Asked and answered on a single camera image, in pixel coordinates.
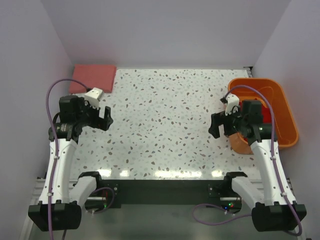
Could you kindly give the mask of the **red t-shirt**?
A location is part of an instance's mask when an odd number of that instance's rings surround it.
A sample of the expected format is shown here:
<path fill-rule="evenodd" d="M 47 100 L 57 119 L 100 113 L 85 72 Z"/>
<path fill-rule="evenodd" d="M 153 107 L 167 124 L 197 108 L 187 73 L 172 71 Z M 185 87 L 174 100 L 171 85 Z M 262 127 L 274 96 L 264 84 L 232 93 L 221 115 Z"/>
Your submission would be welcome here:
<path fill-rule="evenodd" d="M 241 115 L 250 124 L 271 123 L 271 113 L 268 107 L 265 107 L 257 99 L 246 99 L 240 103 Z"/>

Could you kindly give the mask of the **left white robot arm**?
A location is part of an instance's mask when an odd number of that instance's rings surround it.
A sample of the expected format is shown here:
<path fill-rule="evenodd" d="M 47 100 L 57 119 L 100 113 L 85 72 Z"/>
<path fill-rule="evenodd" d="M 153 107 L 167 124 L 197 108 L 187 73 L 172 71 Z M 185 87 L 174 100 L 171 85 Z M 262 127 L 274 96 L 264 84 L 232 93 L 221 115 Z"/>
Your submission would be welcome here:
<path fill-rule="evenodd" d="M 72 160 L 83 128 L 107 131 L 113 123 L 108 106 L 100 117 L 101 98 L 101 93 L 92 90 L 83 97 L 59 99 L 59 113 L 48 130 L 50 158 L 45 183 L 38 203 L 28 208 L 28 216 L 43 232 L 77 229 L 85 202 L 102 185 L 100 173 L 89 171 L 81 173 L 73 189 L 69 188 Z"/>

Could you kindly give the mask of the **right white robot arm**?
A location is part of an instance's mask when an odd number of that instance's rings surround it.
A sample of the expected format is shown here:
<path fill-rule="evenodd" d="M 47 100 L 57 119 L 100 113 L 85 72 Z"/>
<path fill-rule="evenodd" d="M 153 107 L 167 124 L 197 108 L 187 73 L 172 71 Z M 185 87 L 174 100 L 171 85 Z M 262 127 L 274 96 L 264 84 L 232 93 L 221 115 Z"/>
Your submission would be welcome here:
<path fill-rule="evenodd" d="M 292 193 L 282 168 L 279 145 L 274 125 L 263 120 L 262 103 L 259 100 L 240 101 L 234 94 L 221 98 L 225 110 L 211 115 L 208 132 L 220 137 L 240 133 L 257 160 L 263 192 L 260 192 L 243 172 L 228 172 L 224 188 L 238 194 L 250 207 L 251 219 L 259 232 L 283 231 L 293 235 L 302 231 L 301 221 L 307 215 L 304 204 L 299 204 Z"/>

